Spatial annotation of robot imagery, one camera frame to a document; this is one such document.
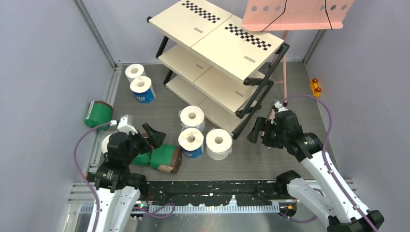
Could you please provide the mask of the white paper towel roll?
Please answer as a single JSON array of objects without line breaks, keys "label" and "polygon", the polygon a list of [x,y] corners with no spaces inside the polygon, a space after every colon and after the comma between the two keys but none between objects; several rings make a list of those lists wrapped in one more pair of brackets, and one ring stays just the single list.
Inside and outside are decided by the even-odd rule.
[{"label": "white paper towel roll", "polygon": [[131,83],[136,78],[140,78],[141,76],[146,77],[146,72],[145,72],[145,68],[143,65],[131,64],[126,68],[125,75],[129,83]]},{"label": "white paper towel roll", "polygon": [[190,105],[179,111],[182,131],[187,128],[196,128],[200,132],[205,129],[205,115],[198,106]]},{"label": "white paper towel roll", "polygon": [[233,139],[223,129],[212,129],[206,135],[206,152],[213,160],[223,160],[232,152]]}]

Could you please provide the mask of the glitter microphone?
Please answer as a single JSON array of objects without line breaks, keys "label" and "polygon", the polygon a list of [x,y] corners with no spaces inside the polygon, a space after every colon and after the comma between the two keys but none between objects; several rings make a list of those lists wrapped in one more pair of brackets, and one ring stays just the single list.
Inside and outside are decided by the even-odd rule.
[{"label": "glitter microphone", "polygon": [[268,120],[271,124],[274,124],[275,114],[282,111],[287,111],[288,109],[284,105],[284,103],[277,101],[272,105],[271,112],[269,114]]}]

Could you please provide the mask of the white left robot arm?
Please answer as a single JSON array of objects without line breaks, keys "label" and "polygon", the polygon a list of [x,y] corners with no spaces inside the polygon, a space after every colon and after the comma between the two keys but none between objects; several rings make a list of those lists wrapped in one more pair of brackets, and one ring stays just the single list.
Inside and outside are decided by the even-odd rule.
[{"label": "white left robot arm", "polygon": [[145,133],[123,126],[107,138],[104,162],[98,167],[94,186],[94,209],[89,232],[121,232],[137,200],[148,194],[146,176],[131,173],[129,165],[141,154],[159,148],[166,133],[143,124]]}]

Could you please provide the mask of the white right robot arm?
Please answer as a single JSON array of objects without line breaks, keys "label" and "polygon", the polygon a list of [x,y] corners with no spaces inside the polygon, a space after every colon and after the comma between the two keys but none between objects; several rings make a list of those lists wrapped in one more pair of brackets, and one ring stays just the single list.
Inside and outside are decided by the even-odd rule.
[{"label": "white right robot arm", "polygon": [[328,152],[317,135],[304,133],[297,115],[291,110],[277,112],[273,119],[258,117],[247,136],[256,143],[285,148],[315,178],[317,191],[290,170],[276,177],[278,196],[296,198],[318,217],[329,232],[375,232],[384,222],[378,210],[370,210],[349,188],[331,163]]}]

